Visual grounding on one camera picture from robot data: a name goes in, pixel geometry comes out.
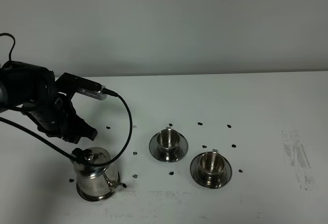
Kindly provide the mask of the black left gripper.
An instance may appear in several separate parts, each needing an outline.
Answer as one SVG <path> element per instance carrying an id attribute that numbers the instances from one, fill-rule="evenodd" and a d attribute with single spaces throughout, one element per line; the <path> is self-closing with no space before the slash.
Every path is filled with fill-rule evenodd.
<path id="1" fill-rule="evenodd" d="M 94 140 L 98 131 L 80 118 L 71 102 L 78 90 L 78 79 L 71 74 L 64 73 L 55 80 L 54 73 L 44 72 L 39 80 L 39 93 L 31 101 L 24 103 L 23 111 L 36 125 L 40 132 L 48 137 L 58 137 L 67 142 L 78 142 L 86 137 Z M 75 148 L 72 153 L 73 160 L 82 160 L 84 151 Z"/>

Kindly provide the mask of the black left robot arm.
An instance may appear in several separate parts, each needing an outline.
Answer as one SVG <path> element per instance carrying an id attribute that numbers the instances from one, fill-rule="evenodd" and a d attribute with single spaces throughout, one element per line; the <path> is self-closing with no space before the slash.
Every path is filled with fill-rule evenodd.
<path id="1" fill-rule="evenodd" d="M 47 68 L 21 62 L 1 68 L 1 110 L 15 110 L 31 119 L 40 132 L 77 144 L 94 140 L 97 130 L 80 118 L 71 102 L 75 93 L 96 97 L 101 84 L 64 73 L 55 79 Z"/>

